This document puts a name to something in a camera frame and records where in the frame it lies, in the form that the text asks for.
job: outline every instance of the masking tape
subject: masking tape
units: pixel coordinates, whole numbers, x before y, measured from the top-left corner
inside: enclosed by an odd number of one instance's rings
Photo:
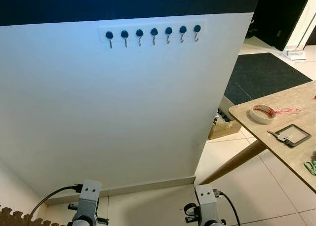
[[[255,113],[255,110],[266,112],[270,117],[265,118],[265,117],[258,116]],[[269,106],[266,106],[263,104],[256,104],[250,108],[250,116],[259,123],[270,124],[277,117],[277,113]]]

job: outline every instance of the black cable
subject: black cable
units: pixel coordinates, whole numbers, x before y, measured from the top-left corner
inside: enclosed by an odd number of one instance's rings
[[[225,198],[228,200],[229,204],[231,205],[232,209],[233,209],[233,212],[235,214],[235,217],[236,217],[236,220],[237,220],[237,223],[238,223],[238,226],[240,226],[240,221],[239,221],[239,217],[238,217],[238,214],[237,214],[237,211],[232,203],[232,201],[230,200],[230,198],[228,198],[228,196],[224,193],[224,192],[220,192],[221,195],[225,196]]]
[[[31,224],[31,220],[33,217],[33,214],[35,213],[35,211],[39,208],[39,206],[41,206],[42,203],[44,203],[47,199],[49,199],[50,197],[52,197],[53,195],[63,191],[63,190],[68,190],[68,189],[72,189],[75,190],[76,192],[80,193],[82,190],[82,184],[78,184],[78,185],[72,185],[72,186],[66,186],[66,187],[62,187],[56,191],[54,191],[53,193],[50,193],[47,197],[45,197],[43,200],[41,200],[35,207],[34,209],[31,211],[30,213],[30,220],[28,223],[28,226]]]

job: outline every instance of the dark gray mat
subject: dark gray mat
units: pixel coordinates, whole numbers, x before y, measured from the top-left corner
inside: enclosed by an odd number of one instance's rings
[[[271,53],[239,55],[225,90],[235,105],[310,82]]]

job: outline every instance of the metal hook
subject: metal hook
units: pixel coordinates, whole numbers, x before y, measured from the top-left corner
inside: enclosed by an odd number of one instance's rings
[[[167,27],[166,30],[165,30],[165,33],[167,34],[167,44],[169,44],[170,43],[169,36],[172,33],[172,28],[171,27]]]
[[[179,32],[181,33],[181,43],[183,43],[183,36],[184,36],[184,34],[186,33],[186,31],[187,31],[187,28],[185,27],[185,26],[182,26],[182,27],[180,27],[180,30],[179,30]]]
[[[195,41],[195,42],[197,42],[197,41],[198,41],[197,36],[198,36],[198,33],[196,33],[196,35],[194,36],[194,41]]]
[[[125,47],[127,47],[126,39],[128,38],[128,32],[126,30],[124,30],[121,32],[120,36],[125,40]]]
[[[153,45],[155,45],[156,44],[155,36],[158,35],[158,30],[156,28],[152,28],[152,30],[150,31],[150,34],[153,36]]]
[[[196,26],[194,27],[194,32],[196,33],[196,35],[194,36],[194,41],[195,41],[195,42],[198,41],[197,36],[198,36],[198,32],[199,32],[200,30],[201,30],[201,26],[200,26],[200,25],[196,25]]]
[[[136,31],[136,35],[138,36],[138,45],[141,46],[142,44],[140,43],[140,39],[142,38],[142,36],[144,35],[143,31],[141,29],[138,29]]]
[[[105,37],[109,39],[110,41],[110,48],[112,49],[112,38],[113,38],[113,33],[112,32],[106,32]]]

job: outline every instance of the wooden tabletop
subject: wooden tabletop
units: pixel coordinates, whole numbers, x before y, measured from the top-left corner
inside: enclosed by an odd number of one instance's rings
[[[303,165],[316,157],[316,81],[280,91],[256,100],[233,106],[229,109],[232,116],[239,121],[258,140],[264,143],[278,159],[294,172],[306,185],[316,193],[316,176],[312,175]],[[298,114],[278,114],[270,124],[263,125],[255,122],[249,115],[250,107],[254,104],[264,104],[274,110],[283,108],[298,108]],[[267,131],[276,132],[290,124],[295,124],[312,137],[300,145],[290,148],[278,141]]]

